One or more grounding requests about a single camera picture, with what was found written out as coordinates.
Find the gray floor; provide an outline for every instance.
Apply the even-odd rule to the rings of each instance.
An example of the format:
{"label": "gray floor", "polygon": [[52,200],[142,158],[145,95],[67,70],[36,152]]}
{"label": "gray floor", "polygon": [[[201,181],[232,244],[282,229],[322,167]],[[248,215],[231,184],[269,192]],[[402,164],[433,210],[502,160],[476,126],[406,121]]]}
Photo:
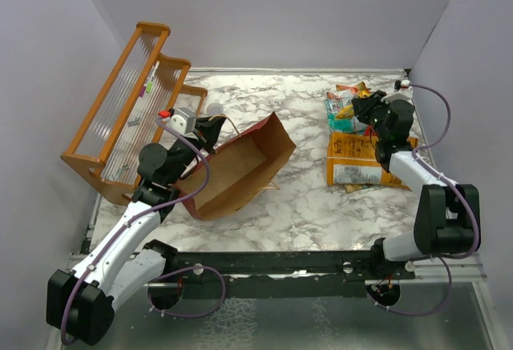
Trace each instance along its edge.
{"label": "gray floor", "polygon": [[[397,307],[433,307],[446,284],[402,286]],[[188,301],[180,310],[200,312],[215,301]],[[424,318],[402,317],[374,307],[367,299],[305,298],[227,300],[200,320],[161,318],[148,311],[141,290],[116,313],[98,350],[168,349],[492,349],[472,284],[456,284],[448,305]],[[75,349],[89,348],[76,344]]]}

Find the robotic arm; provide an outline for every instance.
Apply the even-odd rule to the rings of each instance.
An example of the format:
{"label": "robotic arm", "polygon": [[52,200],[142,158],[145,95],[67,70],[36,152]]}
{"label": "robotic arm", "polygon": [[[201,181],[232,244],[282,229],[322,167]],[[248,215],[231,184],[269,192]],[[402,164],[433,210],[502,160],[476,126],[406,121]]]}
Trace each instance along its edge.
{"label": "robotic arm", "polygon": [[[197,152],[203,148],[215,153],[213,146],[224,118],[197,119],[190,111],[178,109],[171,113],[170,127],[181,135],[180,139],[169,150],[152,143],[140,152],[138,173],[142,179],[121,220],[86,259],[68,272],[56,271],[50,278],[47,323],[61,328],[63,339],[70,334],[96,344],[111,326],[115,311],[137,290],[164,272],[191,264],[217,268],[223,282],[230,280],[228,297],[365,296],[365,289],[360,288],[363,280],[397,275],[407,260],[471,251],[476,246],[476,234],[479,236],[479,194],[474,186],[446,179],[414,156],[407,141],[414,113],[413,105],[407,102],[410,93],[409,87],[399,85],[392,95],[378,91],[368,98],[355,98],[353,108],[358,120],[370,125],[378,136],[376,160],[420,198],[413,231],[377,239],[370,251],[311,251],[282,256],[272,252],[179,254],[175,248],[154,240],[129,260],[172,211],[174,201],[180,201],[180,192],[173,184],[196,157],[191,146]],[[475,215],[477,230],[461,197]],[[170,304],[164,301],[160,308],[170,308],[178,300],[183,284],[189,295],[216,296],[218,291],[212,289],[215,282],[205,276],[173,278],[170,284],[174,288],[166,291],[166,297],[172,294],[174,299]]]}

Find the cable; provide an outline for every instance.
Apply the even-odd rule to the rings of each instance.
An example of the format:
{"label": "cable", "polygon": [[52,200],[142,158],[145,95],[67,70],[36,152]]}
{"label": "cable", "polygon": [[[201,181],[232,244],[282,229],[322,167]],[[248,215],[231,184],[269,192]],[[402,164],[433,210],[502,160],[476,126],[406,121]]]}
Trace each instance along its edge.
{"label": "cable", "polygon": [[181,141],[183,144],[185,144],[187,147],[189,147],[191,150],[193,150],[198,157],[203,161],[205,165],[205,181],[199,186],[196,190],[194,190],[192,193],[187,194],[186,196],[183,196],[181,198],[172,200],[170,202],[159,204],[158,206],[154,206],[151,208],[148,208],[145,211],[140,212],[137,215],[132,216],[126,224],[124,224],[118,231],[115,232],[115,234],[105,243],[105,246],[103,249],[98,253],[98,255],[92,260],[90,265],[87,267],[87,270],[82,274],[82,276],[79,278],[73,289],[71,290],[70,296],[67,299],[66,307],[64,308],[63,313],[63,320],[61,321],[61,342],[68,346],[70,344],[73,344],[77,339],[73,338],[71,340],[68,340],[66,337],[66,328],[67,328],[67,321],[69,319],[71,305],[73,304],[73,299],[75,298],[77,292],[80,289],[80,286],[82,285],[83,281],[92,273],[92,271],[95,270],[96,265],[99,263],[99,261],[105,256],[107,251],[111,248],[112,244],[119,238],[119,236],[127,229],[129,228],[137,219],[141,218],[142,216],[145,216],[146,214],[149,214],[150,212],[158,211],[161,208],[166,208],[169,206],[172,206],[174,204],[183,202],[187,199],[190,199],[194,196],[196,196],[200,191],[202,191],[206,186],[208,181],[210,180],[210,166],[208,165],[208,160],[201,154],[201,151],[198,150],[192,143],[190,143],[185,137],[182,136],[178,131],[173,130],[172,128],[166,126],[162,122],[160,122],[161,117],[156,118],[157,126],[162,127],[165,131],[169,132],[173,136],[175,136],[179,141]]}
{"label": "cable", "polygon": [[418,152],[420,150],[426,150],[428,148],[432,148],[432,147],[436,146],[437,144],[439,144],[440,142],[442,142],[442,139],[445,138],[447,131],[449,130],[449,126],[450,126],[450,117],[451,117],[450,105],[449,105],[449,102],[447,101],[447,99],[433,88],[430,88],[428,86],[423,86],[422,84],[413,84],[413,83],[411,83],[411,86],[431,91],[433,94],[437,95],[443,101],[443,103],[445,104],[446,109],[447,109],[446,126],[443,130],[443,133],[440,135],[440,137],[432,144],[414,148],[414,150],[412,151],[412,155],[413,155],[414,159],[417,162],[419,162],[422,167],[424,167],[430,174],[432,174],[436,177],[439,177],[439,179],[442,182],[444,182],[455,193],[459,202],[463,205],[463,208],[465,208],[465,211],[469,215],[469,218],[471,219],[471,223],[472,223],[472,231],[474,232],[474,239],[472,240],[472,245],[469,248],[468,252],[463,253],[463,254],[456,254],[456,255],[448,255],[448,254],[442,255],[444,258],[449,258],[449,259],[464,259],[464,258],[467,258],[467,257],[471,256],[472,254],[474,254],[479,245],[479,226],[478,226],[478,221],[475,218],[474,212],[472,211],[471,206],[468,204],[468,202],[465,199],[465,197],[463,196],[463,194],[456,188],[456,186],[449,179],[447,179],[442,173],[439,173],[438,171],[436,171],[431,165],[424,162],[418,156]]}
{"label": "cable", "polygon": [[218,272],[215,268],[211,268],[209,266],[200,266],[200,265],[197,265],[197,266],[191,266],[189,268],[181,268],[179,270],[176,270],[176,271],[173,271],[173,272],[170,272],[169,274],[165,274],[163,276],[159,276],[158,278],[155,278],[152,282],[155,282],[157,280],[163,280],[165,278],[168,278],[170,276],[175,276],[177,274],[181,274],[182,272],[188,272],[190,270],[195,270],[197,268],[201,268],[201,269],[204,269],[204,270],[209,270],[211,272],[213,272],[214,274],[217,275],[217,277],[220,279],[221,281],[221,297],[219,298],[219,301],[217,302],[216,306],[214,306],[213,308],[211,308],[210,310],[208,310],[207,312],[202,312],[200,314],[182,314],[182,313],[178,313],[178,312],[170,312],[168,310],[159,310],[158,308],[156,308],[152,301],[151,301],[151,297],[148,295],[147,297],[147,300],[150,302],[150,305],[151,305],[151,310],[156,310],[158,311],[160,314],[165,314],[166,316],[175,316],[177,318],[203,318],[204,316],[209,316],[210,314],[212,314],[215,310],[217,310],[218,308],[221,307],[221,305],[223,304],[224,302],[224,298],[226,296],[226,283],[224,282],[224,278],[223,276],[221,275],[220,272]]}
{"label": "cable", "polygon": [[379,308],[386,310],[388,312],[392,312],[393,314],[398,314],[400,316],[430,316],[431,314],[435,314],[436,312],[439,312],[440,310],[442,310],[445,307],[447,301],[449,300],[450,292],[452,291],[452,275],[450,273],[449,265],[447,264],[447,262],[441,256],[437,256],[437,258],[442,261],[443,265],[445,266],[445,268],[447,270],[447,278],[449,279],[449,287],[447,289],[447,294],[443,298],[443,300],[438,305],[436,305],[434,308],[432,308],[431,310],[427,310],[425,312],[404,312],[402,310],[395,310],[395,309],[391,308],[390,306],[383,306],[382,304],[377,302],[369,293],[367,293],[367,297],[370,300],[372,300],[374,302],[374,304],[376,306],[378,306]]}

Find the white wall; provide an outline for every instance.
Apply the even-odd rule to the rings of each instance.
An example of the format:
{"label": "white wall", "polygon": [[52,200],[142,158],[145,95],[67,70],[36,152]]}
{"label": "white wall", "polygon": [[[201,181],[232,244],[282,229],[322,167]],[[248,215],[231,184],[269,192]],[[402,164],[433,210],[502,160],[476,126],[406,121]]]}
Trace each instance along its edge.
{"label": "white wall", "polygon": [[193,66],[409,68],[448,0],[95,0],[126,42],[164,22]]}
{"label": "white wall", "polygon": [[0,18],[0,347],[40,349],[95,194],[59,156],[120,48],[91,0],[0,0]]}
{"label": "white wall", "polygon": [[[411,78],[437,87],[450,101],[453,123],[433,149],[438,167],[478,187],[491,292],[513,343],[513,0],[451,0]],[[442,132],[444,107],[416,92],[428,140]]]}

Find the marble table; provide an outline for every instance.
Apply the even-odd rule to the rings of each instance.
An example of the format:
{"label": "marble table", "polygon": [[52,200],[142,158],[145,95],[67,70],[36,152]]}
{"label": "marble table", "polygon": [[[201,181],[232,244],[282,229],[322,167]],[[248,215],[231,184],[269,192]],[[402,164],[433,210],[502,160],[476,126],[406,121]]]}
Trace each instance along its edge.
{"label": "marble table", "polygon": [[[347,194],[343,187],[326,185],[325,92],[360,81],[388,91],[403,76],[189,74],[187,84],[208,89],[204,109],[221,103],[240,130],[275,111],[297,149],[275,178],[279,191],[264,191],[235,215],[208,222],[193,219],[179,204],[143,244],[159,239],[181,251],[359,250],[376,238],[410,230],[418,206],[411,191],[371,187]],[[423,143],[417,121],[411,134]],[[220,142],[234,135],[225,123]],[[163,137],[163,145],[170,143]],[[91,249],[123,212],[124,207],[102,199]]]}

